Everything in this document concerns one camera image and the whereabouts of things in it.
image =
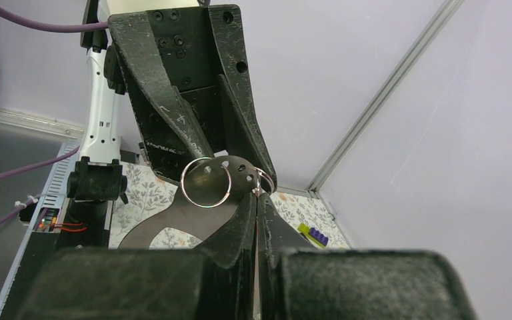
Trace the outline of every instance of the bolt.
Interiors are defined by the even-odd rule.
[[[178,58],[178,59],[183,59],[185,58],[185,50],[183,49],[179,49],[178,51],[175,52],[175,56]]]
[[[183,38],[180,35],[176,35],[173,38],[173,41],[175,42],[176,45],[178,45],[180,47],[183,45]]]
[[[160,11],[154,11],[154,19],[157,22],[162,22],[164,20],[164,15]]]
[[[176,9],[172,9],[169,13],[169,18],[176,21],[179,19],[179,11]]]
[[[166,48],[167,42],[168,41],[166,38],[160,38],[160,40],[158,40],[158,44],[160,45],[161,48]]]

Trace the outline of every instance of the screw hole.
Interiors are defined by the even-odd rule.
[[[237,71],[239,73],[244,73],[246,72],[246,70],[248,70],[248,65],[246,64],[246,62],[240,61],[237,63]]]
[[[226,11],[223,13],[223,22],[230,25],[235,20],[232,13]]]

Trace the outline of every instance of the metal ring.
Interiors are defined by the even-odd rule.
[[[200,208],[205,208],[205,209],[210,209],[210,208],[214,208],[214,207],[218,207],[218,206],[222,205],[228,199],[228,197],[231,195],[231,187],[233,186],[233,180],[231,178],[231,173],[229,172],[228,168],[225,167],[224,164],[221,164],[221,167],[223,167],[223,169],[225,170],[225,172],[227,173],[227,176],[229,178],[229,188],[227,189],[227,193],[225,194],[225,196],[214,205],[200,205],[200,204],[194,202],[193,200],[191,200],[191,198],[185,192],[185,187],[183,185],[183,182],[185,179],[185,174],[187,173],[187,170],[189,169],[189,167],[192,166],[194,163],[198,162],[199,160],[210,160],[210,159],[212,159],[212,158],[202,157],[202,158],[197,158],[197,159],[193,160],[188,165],[186,165],[185,168],[183,168],[183,171],[181,172],[181,177],[179,178],[179,182],[181,185],[181,192],[182,192],[183,196],[192,204],[194,204]]]
[[[254,170],[258,172],[258,184],[256,184],[256,188],[260,190],[260,177],[262,177],[264,180],[266,180],[266,182],[268,182],[268,185],[270,186],[270,194],[272,194],[275,191],[275,185],[272,178],[266,173],[266,171],[260,168],[254,167]]]

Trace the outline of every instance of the leaf pattern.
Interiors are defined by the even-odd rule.
[[[154,175],[149,167],[123,163],[128,178],[129,204],[119,199],[113,208],[109,248],[116,249],[124,236],[138,223],[168,208],[173,201],[176,186]],[[276,192],[271,196],[279,215],[294,229],[300,223],[314,227],[329,237],[329,248],[348,248],[348,244],[333,220],[333,216],[318,199]],[[193,248],[201,241],[180,230],[166,228],[154,238],[150,249]]]

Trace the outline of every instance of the zip tie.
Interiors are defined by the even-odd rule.
[[[22,202],[20,202],[20,201],[16,201],[16,202],[15,202],[15,207],[20,207],[20,206],[23,206],[25,209],[26,209],[26,207],[27,207],[27,206],[26,206],[26,203],[22,203]]]
[[[27,198],[32,200],[32,203],[38,203],[38,198],[34,198],[33,196],[31,195],[27,195]]]

